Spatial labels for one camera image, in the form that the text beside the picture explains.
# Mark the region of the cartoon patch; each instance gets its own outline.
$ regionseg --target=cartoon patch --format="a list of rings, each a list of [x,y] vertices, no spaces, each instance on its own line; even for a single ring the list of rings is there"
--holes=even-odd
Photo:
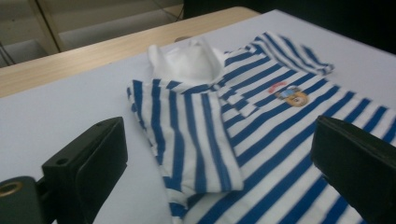
[[[284,91],[278,91],[275,96],[292,106],[300,107],[308,103],[308,96],[296,86],[289,86]]]

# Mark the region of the wooden edge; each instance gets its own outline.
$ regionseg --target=wooden edge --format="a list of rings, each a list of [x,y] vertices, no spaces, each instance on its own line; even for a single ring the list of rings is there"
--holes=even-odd
[[[232,7],[189,20],[73,49],[0,69],[0,97],[71,77],[93,68],[145,52],[148,46],[174,43],[181,36],[195,36],[247,20],[259,13]]]

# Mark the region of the metal ring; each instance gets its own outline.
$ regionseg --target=metal ring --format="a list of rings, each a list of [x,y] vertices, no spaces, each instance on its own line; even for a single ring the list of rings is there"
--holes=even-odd
[[[13,194],[22,188],[21,181],[15,181],[0,186],[0,198]]]

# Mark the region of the white surface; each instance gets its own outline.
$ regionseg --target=white surface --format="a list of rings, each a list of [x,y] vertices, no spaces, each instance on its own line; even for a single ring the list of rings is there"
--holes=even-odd
[[[396,108],[396,57],[279,11],[208,33],[205,39],[217,49],[233,50],[264,31],[312,47],[322,61],[334,63],[330,80]],[[41,164],[55,152],[94,123],[123,116],[129,166],[95,223],[170,222],[161,176],[126,96],[128,82],[149,78],[150,72],[147,55],[142,54],[1,98],[0,181],[19,175],[40,178]]]

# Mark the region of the shirt sleeve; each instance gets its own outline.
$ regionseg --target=shirt sleeve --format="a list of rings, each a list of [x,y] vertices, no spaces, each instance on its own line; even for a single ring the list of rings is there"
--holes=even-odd
[[[272,32],[258,35],[247,45],[247,49],[256,54],[264,54],[280,65],[298,72],[324,76],[334,69],[331,63],[321,62],[311,48]]]
[[[129,98],[159,163],[171,213],[183,217],[194,194],[240,190],[244,182],[217,93],[181,92],[176,82],[160,82],[134,80]]]

